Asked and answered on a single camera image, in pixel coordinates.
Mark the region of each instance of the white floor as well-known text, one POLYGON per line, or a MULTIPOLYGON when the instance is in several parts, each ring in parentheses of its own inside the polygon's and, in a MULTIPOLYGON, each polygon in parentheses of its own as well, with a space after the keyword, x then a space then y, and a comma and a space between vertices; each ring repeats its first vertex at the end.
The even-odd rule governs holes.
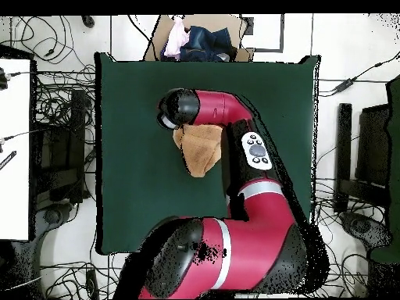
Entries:
MULTIPOLYGON (((74 49, 84 64, 93 64, 95 52, 111 52, 116 60, 135 61, 142 58, 147 47, 147 41, 130 24, 127 16, 94 16, 95 27, 87 29, 81 21, 80 16, 67 16, 73 34, 74 49), (110 21, 112 21, 112 35, 110 37, 110 21)), ((383 62, 393 57, 399 48, 399 32, 394 28, 395 24, 386 23, 386 16, 363 15, 363 14, 285 14, 284 21, 284 52, 283 53, 256 53, 254 61, 260 62, 291 62, 297 63, 306 55, 321 55, 320 66, 320 90, 329 91, 349 77, 354 77, 368 67, 378 62, 383 62)), ((46 17, 46 20, 63 36, 63 26, 58 16, 46 17)), ((139 27, 150 36, 157 20, 157 16, 137 16, 139 27)), ((35 45, 40 40, 52 37, 52 31, 41 22, 32 23, 35 37, 27 41, 27 45, 35 45)), ((22 31, 17 29, 16 38, 21 38, 22 31)), ((269 40, 275 41, 278 33, 276 30, 257 32, 257 37, 263 38, 264 34, 271 34, 269 40)), ((0 41, 9 39, 9 19, 0 18, 0 41)), ((37 47, 37 53, 44 55, 54 44, 48 41, 37 47)), ((20 43, 16 48, 24 49, 20 43)), ((37 61, 39 70, 82 70, 83 66, 76 57, 71 54, 59 65, 37 61)), ((364 107, 386 103, 387 95, 385 82, 400 74, 398 60, 388 63, 366 73, 360 80, 373 80, 374 82, 355 82, 347 91, 329 98, 320 98, 319 102, 319 130, 317 158, 335 146, 336 118, 339 103, 347 102, 353 105, 352 133, 355 136, 359 131, 359 114, 364 107)), ((353 155, 357 147, 357 140, 353 141, 353 155)), ((334 151, 325 156, 317 168, 317 177, 334 178, 334 151)), ((355 171, 356 157, 352 158, 352 174, 355 171)), ((95 195, 95 179, 93 174, 86 177, 87 185, 95 195)), ((322 180, 320 183, 332 186, 332 182, 322 180)), ((320 190, 329 191, 323 186, 320 190)), ((318 192, 318 196, 327 197, 329 194, 318 192)), ((75 263, 75 267, 82 266, 82 262, 89 262, 89 252, 95 235, 96 206, 92 199, 88 199, 80 206, 77 218, 58 230, 52 231, 45 239, 41 251, 41 265, 54 266, 56 264, 75 263)), ((348 254, 358 252, 365 254, 360 242, 351 238, 341 229, 337 223, 321 225, 320 229, 326 243, 334 250, 339 263, 348 254)), ((92 261, 99 268, 108 272, 109 263, 115 258, 113 266, 118 274, 127 255, 117 254, 115 257, 101 256, 92 253, 92 261)), ((346 267, 352 273, 365 274, 366 264, 361 258, 351 258, 346 262, 346 267)), ((55 279, 62 276, 66 269, 46 269, 43 272, 43 284, 45 287, 54 283, 55 279)), ((109 271, 116 278, 114 270, 109 271)), ((338 268, 332 267, 332 274, 339 273, 338 268)), ((80 275, 84 284, 84 275, 80 275)), ((99 287, 107 287, 107 277, 98 275, 99 287)), ((332 284, 343 285, 340 278, 332 284)), ((356 290, 357 295, 362 295, 361 287, 356 290)), ((110 298, 115 291, 115 284, 109 285, 110 298)), ((318 291, 320 294, 329 293, 339 296, 341 287, 324 287, 318 291)), ((65 288, 56 287, 54 295, 64 295, 65 288)))

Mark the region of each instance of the pink cloth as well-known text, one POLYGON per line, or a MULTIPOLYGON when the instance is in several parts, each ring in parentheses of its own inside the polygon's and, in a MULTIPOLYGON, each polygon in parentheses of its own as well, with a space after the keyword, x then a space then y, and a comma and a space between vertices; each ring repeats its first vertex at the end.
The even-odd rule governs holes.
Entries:
POLYGON ((189 42, 189 34, 184 31, 184 22, 180 17, 174 18, 175 24, 168 37, 164 55, 169 58, 180 58, 180 48, 189 42))

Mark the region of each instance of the white button panel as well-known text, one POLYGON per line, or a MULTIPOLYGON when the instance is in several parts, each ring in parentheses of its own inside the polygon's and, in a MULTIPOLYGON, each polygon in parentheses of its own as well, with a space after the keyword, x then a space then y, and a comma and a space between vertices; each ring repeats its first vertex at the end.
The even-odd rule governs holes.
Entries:
POLYGON ((245 150, 247 163, 250 167, 256 168, 258 170, 270 170, 272 169, 272 163, 264 141, 256 132, 248 132, 241 138, 241 144, 245 150), (254 145, 263 146, 265 149, 265 155, 252 155, 250 153, 250 148, 254 145))

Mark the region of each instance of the control button panel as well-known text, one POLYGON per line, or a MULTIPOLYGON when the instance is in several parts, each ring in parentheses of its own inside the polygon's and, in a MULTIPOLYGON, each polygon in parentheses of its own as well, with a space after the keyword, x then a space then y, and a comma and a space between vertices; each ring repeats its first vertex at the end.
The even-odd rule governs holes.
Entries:
POLYGON ((258 170, 272 169, 270 156, 262 138, 256 132, 248 132, 241 139, 247 163, 258 170))

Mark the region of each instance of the black joint cap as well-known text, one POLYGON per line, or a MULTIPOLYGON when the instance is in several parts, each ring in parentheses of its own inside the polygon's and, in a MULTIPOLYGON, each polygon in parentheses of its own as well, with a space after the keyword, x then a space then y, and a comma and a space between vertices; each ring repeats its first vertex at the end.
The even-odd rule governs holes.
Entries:
POLYGON ((159 110, 177 126, 193 124, 200 108, 200 100, 195 91, 187 88, 175 88, 159 103, 159 110))

